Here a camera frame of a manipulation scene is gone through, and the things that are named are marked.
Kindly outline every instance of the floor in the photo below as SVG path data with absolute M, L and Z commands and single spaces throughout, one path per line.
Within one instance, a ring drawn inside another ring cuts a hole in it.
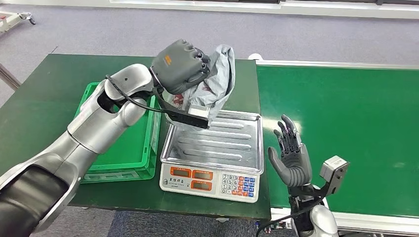
M 28 11 L 37 21 L 0 34 L 0 62 L 21 82 L 49 53 L 152 56 L 179 38 L 208 53 L 229 44 L 237 58 L 257 52 L 276 60 L 419 64 L 418 20 L 8 4 L 0 4 L 0 10 Z M 0 81 L 0 106 L 12 94 Z M 51 228 L 33 236 L 232 237 L 254 232 L 247 220 L 222 224 L 204 217 L 68 207 Z

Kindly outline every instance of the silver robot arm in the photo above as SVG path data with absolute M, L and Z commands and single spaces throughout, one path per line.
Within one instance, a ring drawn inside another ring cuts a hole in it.
M 312 169 L 306 146 L 301 142 L 294 122 L 286 115 L 278 122 L 281 131 L 274 130 L 281 148 L 268 148 L 269 160 L 281 180 L 287 185 L 291 215 L 264 224 L 258 230 L 292 218 L 292 227 L 298 237 L 337 237 L 337 225 L 332 212 L 324 206 L 326 196 L 335 194 L 343 181 L 349 163 L 334 156 L 323 163 L 320 176 L 326 181 L 321 188 L 311 184 Z
M 202 51 L 180 39 L 155 57 L 151 68 L 133 64 L 106 76 L 55 142 L 0 177 L 0 237 L 45 230 L 74 197 L 97 156 L 146 109 L 207 128 L 208 119 L 177 110 L 163 100 L 162 92 L 183 93 L 202 82 L 209 75 L 209 62 Z M 146 106 L 152 95 L 161 110 Z
M 152 76 L 141 64 L 128 66 L 112 78 L 128 95 L 153 88 Z M 76 194 L 98 154 L 106 152 L 144 115 L 145 109 L 131 102 L 116 113 L 107 111 L 106 103 L 122 99 L 103 80 L 55 142 L 0 177 L 0 236 L 28 236 L 33 227 L 35 232 L 42 231 L 53 222 Z M 134 100 L 146 105 L 142 98 Z

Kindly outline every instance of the digital scale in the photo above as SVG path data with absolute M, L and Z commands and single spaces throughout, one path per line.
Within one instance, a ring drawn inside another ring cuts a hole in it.
M 164 191 L 256 202 L 264 169 L 261 116 L 220 111 L 201 130 L 171 124 L 160 160 Z

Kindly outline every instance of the stainless steel tray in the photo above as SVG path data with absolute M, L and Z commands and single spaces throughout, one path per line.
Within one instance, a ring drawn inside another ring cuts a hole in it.
M 160 160 L 201 168 L 263 173 L 262 118 L 222 110 L 210 129 L 182 130 L 170 125 Z

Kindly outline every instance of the green tabletop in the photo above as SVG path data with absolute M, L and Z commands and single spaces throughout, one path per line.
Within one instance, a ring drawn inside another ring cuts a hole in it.
M 130 64 L 150 62 L 149 57 L 48 55 L 0 108 L 0 174 L 36 155 L 65 131 L 88 83 Z M 224 109 L 260 113 L 255 63 L 236 61 L 236 73 L 236 87 Z M 166 132 L 162 121 L 158 157 Z M 270 219 L 266 172 L 260 177 L 258 201 L 244 203 L 164 192 L 159 187 L 160 167 L 158 160 L 155 177 L 147 181 L 82 184 L 71 204 Z
M 332 211 L 419 216 L 419 71 L 258 66 L 257 76 L 266 148 L 278 148 L 272 129 L 286 114 L 301 128 L 314 184 L 324 184 L 324 160 L 351 162 L 328 197 Z M 267 172 L 271 205 L 289 206 L 270 165 Z

